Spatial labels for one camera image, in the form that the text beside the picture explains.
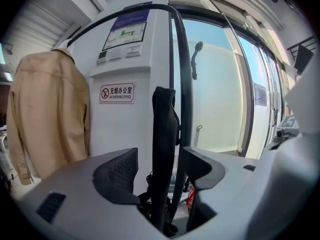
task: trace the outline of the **ceiling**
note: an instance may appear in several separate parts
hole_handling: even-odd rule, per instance
[[[88,24],[91,20],[78,7],[81,2],[83,0],[27,1],[1,40],[3,57],[10,71],[15,72],[24,56],[50,51],[61,39],[67,39],[80,26]]]

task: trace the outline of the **jacket collar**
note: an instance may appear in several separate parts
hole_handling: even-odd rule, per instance
[[[65,54],[65,55],[67,55],[68,57],[71,58],[71,60],[73,61],[73,64],[76,64],[74,58],[72,58],[70,52],[67,49],[65,49],[65,48],[57,48],[57,49],[53,49],[52,51],[58,51],[58,52],[61,52],[61,53]]]

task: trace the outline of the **metal railing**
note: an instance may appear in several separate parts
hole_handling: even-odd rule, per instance
[[[309,38],[296,43],[295,45],[289,47],[287,50],[291,53],[293,60],[296,60],[297,52],[298,52],[298,47],[299,46],[304,46],[310,51],[313,51],[318,48],[317,42],[313,36],[310,36]]]

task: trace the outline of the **window frame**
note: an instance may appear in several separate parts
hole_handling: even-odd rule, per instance
[[[179,13],[181,14],[182,19],[186,19],[186,20],[195,20],[195,21],[200,21],[200,22],[204,22],[204,23],[208,23],[208,24],[212,24],[215,25],[217,27],[223,28],[226,30],[226,28],[229,27],[229,24],[227,22],[227,20],[224,18],[223,15],[221,15],[218,12],[206,9],[206,8],[202,8],[202,7],[197,7],[197,6],[193,6],[193,5],[183,5],[183,4],[175,4],[175,3],[169,3],[170,6],[174,7],[175,9],[177,9],[179,11]],[[268,59],[272,59],[275,62],[275,68],[276,68],[276,72],[277,72],[277,76],[278,80],[279,80],[279,84],[280,84],[280,93],[281,93],[281,120],[283,119],[284,115],[285,115],[285,101],[284,101],[284,83],[285,83],[285,79],[283,77],[283,74],[281,74],[280,70],[281,66],[283,67],[283,64],[280,62],[279,58],[272,52],[272,50],[265,44],[265,42],[257,35],[254,35],[252,32],[248,31],[247,29],[243,28],[243,24],[241,24],[240,22],[234,20],[233,18],[226,16],[228,21],[231,23],[235,34],[246,39],[247,41],[249,41],[250,43],[254,44],[255,46],[258,47],[259,53],[261,53],[260,49],[262,49],[266,55]],[[231,46],[234,47],[235,45],[235,40],[233,40],[233,42],[231,42]],[[265,62],[262,58],[262,63],[264,65],[264,69],[267,71],[268,69],[266,68]],[[248,74],[247,71],[249,71],[250,73],[250,69],[246,68],[248,66],[245,65],[240,65],[238,62],[238,67],[240,72],[243,74]],[[252,83],[252,78],[251,75],[249,76],[250,82]],[[248,101],[253,101],[254,100],[254,94],[253,94],[253,86],[250,88],[248,88],[249,83],[245,82],[243,79],[241,79],[242,82],[242,88],[247,88],[249,90],[247,90],[246,92],[246,97],[243,97],[244,99]],[[273,92],[273,90],[271,89],[272,87],[269,85],[269,93]],[[253,107],[249,106],[249,110],[254,110],[254,104]],[[254,112],[250,111],[250,116],[246,117],[243,121],[242,124],[244,125],[244,128],[241,129],[242,134],[245,134],[246,137],[243,138],[242,143],[238,145],[238,147],[240,148],[240,152],[238,152],[239,156],[245,157],[246,156],[246,152],[250,143],[250,139],[251,139],[251,133],[252,133],[252,127],[253,127],[253,120],[254,120]],[[268,128],[268,133],[272,133],[272,123],[273,121],[270,119],[269,120],[269,128]],[[272,140],[271,136],[267,136],[266,140],[265,140],[265,145],[269,144],[269,142]]]

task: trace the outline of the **white wall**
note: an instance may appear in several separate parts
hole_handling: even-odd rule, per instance
[[[10,45],[2,44],[2,51],[5,63],[9,66],[9,69],[14,74],[20,63],[20,60],[29,54],[47,52],[50,48],[45,48],[41,45],[35,45],[30,42],[22,42],[20,40],[20,45],[15,45],[12,49],[12,55],[7,53],[7,48],[10,49]]]
[[[150,1],[168,3],[168,0],[107,0],[107,8],[94,21],[126,6]],[[165,11],[150,10],[143,42],[134,44],[142,44],[141,56],[124,58],[128,47],[132,46],[126,44],[120,46],[122,59],[97,65],[98,55],[115,20],[89,31],[70,50],[77,68],[89,82],[91,155],[138,147],[139,170],[134,194],[139,195],[146,191],[146,176],[152,170],[152,94],[156,86],[169,87],[169,15]],[[127,81],[136,83],[134,104],[99,103],[101,85]]]
[[[271,0],[262,1],[276,13],[284,25],[284,28],[278,34],[285,48],[289,48],[313,35],[308,22],[289,8],[284,0],[278,0],[277,3]]]
[[[94,3],[91,0],[70,0],[72,3],[69,5],[70,7],[76,6],[80,10],[72,10],[76,15],[75,22],[79,21],[81,19],[82,21],[86,22],[87,20],[94,20],[96,15],[99,13],[98,8],[94,5]]]

